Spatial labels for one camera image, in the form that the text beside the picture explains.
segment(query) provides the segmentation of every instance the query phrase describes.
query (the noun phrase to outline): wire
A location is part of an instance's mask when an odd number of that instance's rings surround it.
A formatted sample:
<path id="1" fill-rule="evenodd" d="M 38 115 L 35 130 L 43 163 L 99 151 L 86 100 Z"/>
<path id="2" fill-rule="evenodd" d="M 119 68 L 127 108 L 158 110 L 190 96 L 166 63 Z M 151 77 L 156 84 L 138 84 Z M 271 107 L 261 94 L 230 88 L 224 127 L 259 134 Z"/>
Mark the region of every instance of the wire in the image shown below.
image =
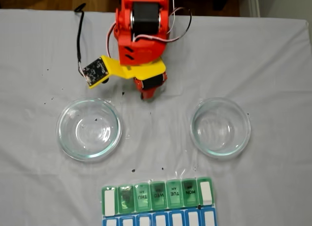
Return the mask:
<path id="1" fill-rule="evenodd" d="M 172 9 L 175 10 L 175 0 L 172 0 Z M 173 20 L 172 25 L 171 25 L 171 28 L 170 28 L 170 30 L 167 32 L 167 34 L 170 33 L 171 30 L 172 30 L 172 28 L 174 27 L 175 19 L 176 19 L 176 13 L 174 12 L 174 20 Z"/>
<path id="2" fill-rule="evenodd" d="M 116 25 L 116 22 L 114 22 L 114 23 L 112 24 L 112 26 L 110 27 L 110 29 L 109 29 L 109 31 L 108 31 L 108 33 L 107 33 L 107 36 L 106 36 L 106 52 L 107 52 L 107 55 L 108 55 L 109 57 L 111 57 L 111 54 L 110 54 L 110 52 L 109 52 L 109 37 L 111 36 L 111 33 L 112 33 L 112 31 L 113 31 L 115 25 Z"/>
<path id="3" fill-rule="evenodd" d="M 86 6 L 86 3 L 81 4 L 78 6 L 74 12 L 75 13 L 81 13 L 80 17 L 80 22 L 79 22 L 79 29 L 78 29 L 78 34 L 77 34 L 77 59 L 78 59 L 78 72 L 85 78 L 86 76 L 84 75 L 82 68 L 81 68 L 81 52 L 80 52 L 80 35 L 81 35 L 81 28 L 82 28 L 82 21 L 84 17 L 84 11 L 82 10 Z"/>
<path id="4" fill-rule="evenodd" d="M 133 39 L 133 42 L 137 41 L 138 39 L 149 39 L 149 40 L 156 40 L 156 41 L 161 41 L 161 42 L 174 42 L 174 41 L 177 41 L 178 39 L 180 39 L 181 37 L 183 37 L 187 31 L 189 30 L 190 26 L 191 26 L 191 22 L 192 22 L 192 12 L 190 9 L 187 9 L 185 7 L 179 7 L 179 8 L 175 8 L 173 10 L 173 12 L 171 14 L 174 14 L 176 11 L 178 10 L 188 10 L 189 14 L 190 14 L 190 21 L 189 21 L 189 25 L 187 26 L 186 30 L 184 31 L 184 33 L 181 35 L 181 36 L 178 36 L 176 38 L 173 38 L 173 39 L 163 39 L 163 38 L 160 38 L 160 37 L 155 37 L 155 36 L 150 36 L 150 35 L 145 35 L 145 34 L 141 34 L 141 35 L 137 35 L 134 39 Z"/>

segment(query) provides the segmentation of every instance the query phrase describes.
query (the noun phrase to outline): glass bowl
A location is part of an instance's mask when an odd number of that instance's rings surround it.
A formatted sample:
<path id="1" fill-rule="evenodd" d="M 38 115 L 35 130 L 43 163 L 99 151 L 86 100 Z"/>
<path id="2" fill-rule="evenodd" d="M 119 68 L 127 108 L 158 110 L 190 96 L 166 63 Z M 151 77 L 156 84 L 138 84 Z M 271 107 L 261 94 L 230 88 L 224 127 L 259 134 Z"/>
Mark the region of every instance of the glass bowl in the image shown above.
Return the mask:
<path id="1" fill-rule="evenodd" d="M 101 99 L 84 98 L 69 104 L 57 123 L 57 139 L 64 152 L 80 161 L 107 156 L 122 132 L 116 109 Z"/>
<path id="2" fill-rule="evenodd" d="M 250 122 L 244 111 L 225 98 L 208 99 L 196 108 L 191 120 L 191 137 L 206 155 L 226 160 L 246 147 Z"/>

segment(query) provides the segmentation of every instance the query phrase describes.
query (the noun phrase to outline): yellow bracket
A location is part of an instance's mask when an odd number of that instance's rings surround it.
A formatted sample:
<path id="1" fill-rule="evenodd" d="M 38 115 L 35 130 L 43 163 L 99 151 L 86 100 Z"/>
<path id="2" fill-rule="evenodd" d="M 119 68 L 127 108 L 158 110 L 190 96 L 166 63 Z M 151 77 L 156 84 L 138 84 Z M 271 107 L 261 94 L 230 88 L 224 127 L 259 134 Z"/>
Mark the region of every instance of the yellow bracket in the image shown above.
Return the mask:
<path id="1" fill-rule="evenodd" d="M 102 78 L 100 81 L 96 82 L 92 86 L 89 86 L 90 88 L 99 85 L 112 75 L 125 79 L 135 77 L 138 80 L 143 81 L 151 77 L 163 74 L 166 71 L 166 66 L 161 58 L 147 64 L 134 66 L 120 65 L 119 60 L 111 59 L 104 55 L 102 55 L 101 58 L 108 71 L 108 75 L 106 75 L 104 78 Z"/>

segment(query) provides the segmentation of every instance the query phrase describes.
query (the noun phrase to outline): gray table cover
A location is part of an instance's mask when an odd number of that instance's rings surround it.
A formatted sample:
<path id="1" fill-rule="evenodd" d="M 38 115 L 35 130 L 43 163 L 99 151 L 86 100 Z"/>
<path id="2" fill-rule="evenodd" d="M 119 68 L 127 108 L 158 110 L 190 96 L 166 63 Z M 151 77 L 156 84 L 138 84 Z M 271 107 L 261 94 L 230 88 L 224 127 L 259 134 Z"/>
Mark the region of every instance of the gray table cover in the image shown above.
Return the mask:
<path id="1" fill-rule="evenodd" d="M 106 54 L 113 21 L 86 13 L 83 66 Z M 99 226 L 104 185 L 200 176 L 213 179 L 220 226 L 312 224 L 305 21 L 194 17 L 186 36 L 167 45 L 168 81 L 149 103 L 132 80 L 88 89 L 77 71 L 78 22 L 73 12 L 0 10 L 0 225 Z M 172 35 L 187 22 L 177 17 Z M 110 47 L 117 58 L 114 38 Z M 110 101 L 124 124 L 120 146 L 95 164 L 67 157 L 56 142 L 60 112 L 82 97 Z M 191 142 L 190 116 L 211 97 L 249 115 L 252 135 L 238 159 L 214 161 Z"/>

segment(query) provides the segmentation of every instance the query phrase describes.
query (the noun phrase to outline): brown floor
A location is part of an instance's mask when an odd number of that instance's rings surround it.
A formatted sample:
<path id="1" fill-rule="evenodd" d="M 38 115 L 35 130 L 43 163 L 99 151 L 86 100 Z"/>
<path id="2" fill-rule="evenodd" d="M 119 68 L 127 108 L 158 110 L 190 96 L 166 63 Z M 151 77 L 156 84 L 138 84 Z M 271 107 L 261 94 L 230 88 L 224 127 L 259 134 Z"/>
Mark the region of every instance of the brown floor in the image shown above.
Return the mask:
<path id="1" fill-rule="evenodd" d="M 87 3 L 86 11 L 114 12 L 119 0 L 0 0 L 3 9 L 36 10 L 73 10 L 81 3 Z M 184 6 L 192 10 L 193 15 L 239 16 L 238 0 L 228 0 L 222 11 L 212 9 L 212 0 L 175 0 L 176 7 Z"/>

